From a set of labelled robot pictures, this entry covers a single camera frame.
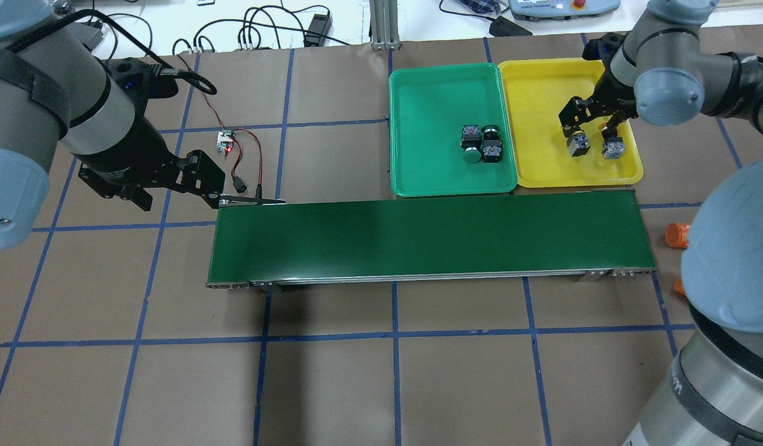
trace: orange cap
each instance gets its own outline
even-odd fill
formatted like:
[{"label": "orange cap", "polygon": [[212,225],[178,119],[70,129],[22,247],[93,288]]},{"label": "orange cap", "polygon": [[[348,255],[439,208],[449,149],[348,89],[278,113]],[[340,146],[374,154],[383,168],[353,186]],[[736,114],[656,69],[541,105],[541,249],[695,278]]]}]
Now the orange cap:
[{"label": "orange cap", "polygon": [[676,278],[676,282],[673,282],[673,291],[687,297],[687,291],[684,290],[684,283],[681,282],[681,276]]},{"label": "orange cap", "polygon": [[665,241],[671,248],[687,248],[687,234],[690,223],[671,223],[665,229]]}]

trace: green conveyor belt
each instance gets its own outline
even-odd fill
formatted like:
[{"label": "green conveyor belt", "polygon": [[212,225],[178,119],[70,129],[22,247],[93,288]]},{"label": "green conveyor belt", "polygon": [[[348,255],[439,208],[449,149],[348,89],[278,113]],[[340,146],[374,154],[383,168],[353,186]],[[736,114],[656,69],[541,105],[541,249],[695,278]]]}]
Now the green conveyor belt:
[{"label": "green conveyor belt", "polygon": [[224,207],[208,286],[655,269],[634,192],[610,190]]}]

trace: black cable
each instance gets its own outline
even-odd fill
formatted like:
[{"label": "black cable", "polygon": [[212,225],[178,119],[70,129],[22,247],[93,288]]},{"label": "black cable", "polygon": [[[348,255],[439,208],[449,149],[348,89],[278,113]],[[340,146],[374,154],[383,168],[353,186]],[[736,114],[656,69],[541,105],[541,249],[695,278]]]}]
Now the black cable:
[{"label": "black cable", "polygon": [[125,12],[117,12],[116,14],[109,14],[107,17],[133,17],[138,20],[141,20],[141,22],[144,23],[144,25],[147,26],[147,34],[150,36],[150,42],[147,44],[148,48],[153,48],[153,28],[150,26],[150,23],[147,23],[147,20],[144,20],[144,18],[139,17],[134,14],[126,14]]},{"label": "black cable", "polygon": [[181,43],[181,42],[183,42],[183,44],[186,45],[186,48],[189,48],[189,53],[194,53],[194,50],[191,48],[191,45],[189,45],[189,41],[188,40],[186,40],[186,39],[178,39],[178,40],[175,40],[175,42],[172,43],[172,54],[177,54],[177,53],[175,53],[175,47],[178,46],[178,43]]},{"label": "black cable", "polygon": [[[252,31],[255,31],[255,33],[258,34],[258,42],[255,43],[254,46],[251,46],[250,43],[248,43],[246,41],[245,31],[246,31],[247,28],[249,28],[249,33],[250,33],[250,35],[249,35],[250,36],[249,37],[249,42],[252,42],[252,34],[251,34]],[[244,25],[244,26],[241,27],[241,29],[238,30],[237,39],[238,39],[238,46],[241,46],[243,44],[243,45],[246,46],[247,49],[249,49],[251,47],[252,47],[252,49],[258,49],[258,48],[260,48],[260,43],[261,43],[261,40],[263,38],[261,37],[260,31],[258,31],[257,28],[255,28],[254,26],[250,26],[250,25]]]},{"label": "black cable", "polygon": [[[213,20],[212,22],[208,22],[205,25],[201,26],[201,28],[197,31],[196,35],[199,35],[200,33],[203,32],[203,29],[211,25],[215,25],[217,23],[223,23],[223,22],[238,22],[238,23],[246,23],[246,24],[249,23],[246,20],[241,20],[240,18],[220,18],[219,20]],[[288,28],[287,26],[279,26],[279,25],[266,25],[265,23],[253,23],[252,25],[263,26],[263,28],[279,28],[279,29],[285,29],[287,31],[300,31],[300,29],[296,29],[296,28]],[[340,39],[326,36],[325,34],[314,33],[313,31],[308,31],[307,34],[315,36],[315,37],[324,37],[325,39],[333,40],[334,42],[337,42],[337,43],[342,43],[342,45],[351,45],[351,43],[343,42]]]},{"label": "black cable", "polygon": [[112,35],[115,36],[115,44],[112,45],[112,53],[109,53],[109,57],[107,57],[106,65],[108,65],[109,62],[112,61],[112,58],[115,57],[115,53],[118,52],[118,32],[115,31],[115,29],[112,28],[111,26],[109,27],[109,29],[112,30]]},{"label": "black cable", "polygon": [[[248,8],[248,9],[246,9],[245,12],[243,12],[243,19],[244,20],[246,20],[246,18],[248,18],[250,11],[254,11],[254,12],[252,12],[252,17],[249,18],[249,25],[250,26],[252,26],[252,20],[255,19],[255,15],[258,12],[263,12],[264,14],[266,14],[266,17],[269,17],[269,22],[271,22],[271,25],[277,26],[277,23],[274,22],[274,18],[271,17],[271,14],[269,14],[268,11],[265,11],[265,9],[262,9],[262,8],[257,8],[256,6],[252,6],[252,8]],[[250,43],[252,43],[252,34],[251,34],[251,31],[248,32],[248,36],[249,36],[249,43],[247,43],[247,45],[250,45]],[[276,28],[274,29],[274,37],[276,37],[276,39],[277,39],[277,48],[282,48],[282,43],[280,43],[280,33],[279,33],[279,31],[277,31]]]},{"label": "black cable", "polygon": [[327,8],[324,5],[310,5],[306,8],[297,9],[296,11],[291,11],[291,12],[293,12],[294,14],[298,14],[299,12],[304,12],[304,11],[307,11],[307,9],[313,9],[313,8],[324,8],[327,11],[327,17],[331,17],[331,11],[329,10],[329,8]]},{"label": "black cable", "polygon": [[214,48],[214,42],[211,42],[211,39],[205,36],[200,36],[200,38],[197,40],[197,46],[200,47],[201,51],[205,51],[205,48],[203,48],[203,40],[208,40],[208,45],[211,45],[211,51],[214,53],[217,52],[217,48]]},{"label": "black cable", "polygon": [[[107,25],[112,27],[113,30],[119,31],[120,34],[130,40],[133,45],[136,45],[136,47],[144,51],[148,56],[155,60],[155,62],[160,63],[160,65],[165,68],[174,69],[172,65],[169,65],[169,62],[166,62],[166,60],[160,58],[158,54],[153,53],[150,48],[144,46],[142,42],[139,42],[139,40],[136,39],[136,37],[132,36],[131,33],[126,31],[126,29],[118,25],[118,23],[116,23],[112,17],[107,16],[103,12],[96,11],[95,9],[82,9],[81,11],[76,11],[72,14],[68,14],[61,19],[56,20],[56,22],[49,23],[48,25],[37,28],[31,33],[26,34],[24,37],[21,37],[20,39],[8,45],[5,49],[11,53],[20,53],[20,51],[27,49],[28,47],[34,45],[34,43],[39,42],[41,39],[56,33],[60,29],[65,28],[65,26],[70,25],[70,23],[73,23],[76,20],[82,19],[84,17],[96,17],[101,19],[102,22],[107,23]],[[197,74],[194,71],[191,71],[189,76],[186,76],[185,78],[181,77],[181,79],[185,80],[187,84],[191,84],[192,87],[202,91],[203,93],[217,93],[217,88],[214,87],[214,84],[211,84],[208,79],[200,76],[200,74]]]},{"label": "black cable", "polygon": [[447,9],[442,8],[442,4],[444,2],[445,0],[439,0],[439,10],[442,12],[447,12],[447,14],[453,14],[457,16],[483,18],[483,19],[489,20],[489,22],[494,22],[494,19],[491,17],[481,16],[478,14],[464,14],[464,12],[448,11]]}]

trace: electrical component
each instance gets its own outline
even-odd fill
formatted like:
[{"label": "electrical component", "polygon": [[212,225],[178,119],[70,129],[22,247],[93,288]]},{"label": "electrical component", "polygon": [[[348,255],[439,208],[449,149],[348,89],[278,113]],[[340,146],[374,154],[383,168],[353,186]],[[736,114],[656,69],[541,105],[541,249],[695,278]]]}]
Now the electrical component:
[{"label": "electrical component", "polygon": [[481,160],[482,142],[481,128],[477,125],[465,125],[461,129],[461,150],[464,150],[461,157],[465,163],[473,164]]},{"label": "electrical component", "polygon": [[484,163],[500,163],[503,159],[503,141],[500,141],[500,128],[497,125],[483,127],[483,144],[481,144],[481,161]]},{"label": "electrical component", "polygon": [[566,147],[569,148],[571,156],[582,156],[591,149],[591,141],[588,140],[585,132],[574,132],[566,141]]},{"label": "electrical component", "polygon": [[227,156],[232,152],[235,133],[232,130],[220,130],[217,135],[217,153],[223,153]]},{"label": "electrical component", "polygon": [[331,17],[324,14],[314,14],[310,21],[308,33],[305,34],[305,47],[322,47],[331,30]]},{"label": "electrical component", "polygon": [[494,37],[532,36],[530,31],[503,16],[494,19],[492,25],[489,26],[489,34]]},{"label": "electrical component", "polygon": [[602,143],[602,158],[605,160],[617,160],[621,158],[627,145],[624,144],[624,139],[621,136],[613,136],[613,138],[607,138]]},{"label": "electrical component", "polygon": [[246,192],[246,183],[244,183],[240,177],[233,176],[233,188],[239,194],[243,194],[244,192]]}]

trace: metal bracket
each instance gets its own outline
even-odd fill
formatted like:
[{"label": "metal bracket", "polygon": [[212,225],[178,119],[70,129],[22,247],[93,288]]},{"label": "metal bracket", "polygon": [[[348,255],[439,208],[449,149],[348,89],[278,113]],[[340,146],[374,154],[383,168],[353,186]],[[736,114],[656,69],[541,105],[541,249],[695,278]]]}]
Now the metal bracket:
[{"label": "metal bracket", "polygon": [[370,36],[373,49],[399,49],[398,0],[370,0]]}]

